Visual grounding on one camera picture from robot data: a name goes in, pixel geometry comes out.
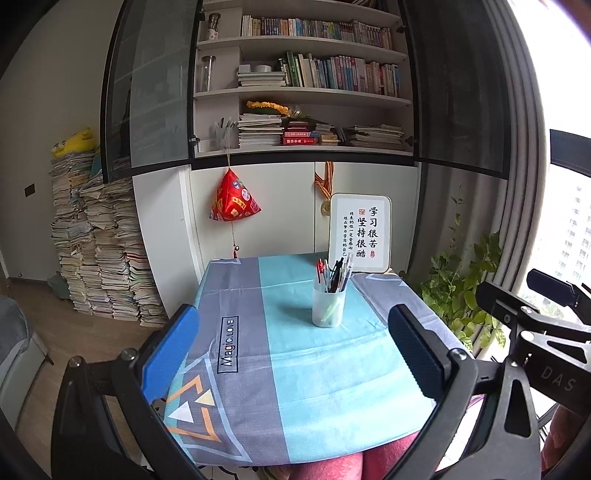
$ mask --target desk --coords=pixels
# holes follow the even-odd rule
[[[433,409],[387,330],[405,303],[460,342],[396,275],[355,274],[343,323],[311,321],[317,254],[210,262],[197,338],[165,423],[198,464],[280,465],[347,455],[420,430]]]

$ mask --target floor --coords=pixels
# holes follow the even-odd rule
[[[50,474],[53,413],[67,361],[81,355],[88,362],[114,359],[127,347],[139,348],[153,332],[138,323],[85,315],[72,303],[59,300],[44,283],[11,280],[8,294],[15,299],[35,331],[49,348],[55,365],[43,364],[21,410],[17,435],[33,459]],[[140,452],[117,402],[109,408],[132,458]]]

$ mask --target glass cabinet door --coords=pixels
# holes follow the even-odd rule
[[[508,87],[484,1],[399,1],[413,75],[415,156],[506,178]]]
[[[203,0],[127,0],[101,104],[105,181],[190,163],[194,50]]]

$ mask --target white triangle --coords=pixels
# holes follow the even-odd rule
[[[191,415],[191,408],[189,408],[188,401],[183,403],[179,408],[177,408],[174,412],[172,412],[168,416],[168,418],[175,419],[175,420],[187,421],[189,423],[194,423],[193,415]]]

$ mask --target shelf board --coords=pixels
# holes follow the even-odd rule
[[[338,105],[362,108],[393,108],[408,107],[410,100],[376,95],[374,93],[350,92],[348,90],[334,90],[330,88],[304,87],[238,87],[225,90],[212,90],[195,94],[196,100],[216,98],[221,96],[238,96],[240,100],[266,100],[273,102],[300,103],[303,105]]]
[[[407,57],[399,51],[363,45],[362,43],[333,40],[332,38],[288,37],[285,35],[221,38],[197,44],[197,49],[200,52],[228,47],[240,47],[244,61],[276,60],[283,56],[287,50],[311,53],[314,57],[347,55],[378,63],[398,63]]]
[[[358,20],[374,27],[392,27],[400,17],[375,8],[335,0],[207,0],[205,11],[242,7],[243,14],[267,18],[306,18],[330,22]]]
[[[230,155],[239,155],[247,153],[263,153],[263,152],[310,152],[320,151],[324,153],[373,153],[373,154],[386,154],[386,155],[404,155],[405,157],[412,157],[413,152],[407,152],[404,150],[385,150],[382,148],[364,148],[364,147],[334,147],[332,145],[279,145],[277,147],[243,147],[243,148],[232,148],[230,149]],[[218,155],[226,155],[225,150],[216,150],[213,152],[204,152],[197,154],[195,160],[202,158],[215,157]]]
[[[316,161],[416,166],[412,152],[379,148],[282,145],[279,147],[234,148],[230,150],[230,155],[230,164],[233,166]],[[227,166],[226,152],[221,150],[199,154],[191,162],[192,170]]]

